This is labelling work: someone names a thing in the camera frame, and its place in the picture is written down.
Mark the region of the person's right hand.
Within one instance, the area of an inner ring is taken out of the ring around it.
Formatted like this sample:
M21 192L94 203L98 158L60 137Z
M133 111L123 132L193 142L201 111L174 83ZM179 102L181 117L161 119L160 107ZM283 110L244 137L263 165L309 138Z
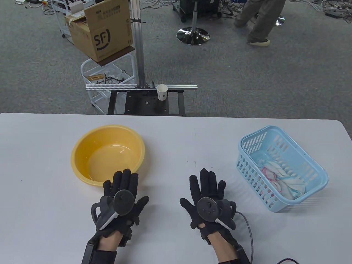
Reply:
M236 228L233 218L237 205L224 198L225 181L217 181L213 171L202 169L200 179L195 175L190 176L189 185L193 203L181 198L180 205L191 217L191 228L199 229L202 239L209 245L211 242L208 236L218 232L228 243L237 246L238 243L230 232Z

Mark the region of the person's left hand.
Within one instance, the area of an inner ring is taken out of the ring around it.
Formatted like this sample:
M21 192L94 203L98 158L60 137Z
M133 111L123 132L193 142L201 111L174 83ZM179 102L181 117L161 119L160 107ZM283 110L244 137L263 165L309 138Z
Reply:
M107 238L118 231L124 239L131 239L131 228L140 224L140 214L149 202L148 196L136 200L138 181L137 173L125 169L117 171L113 181L104 182L104 195L91 207L97 236Z

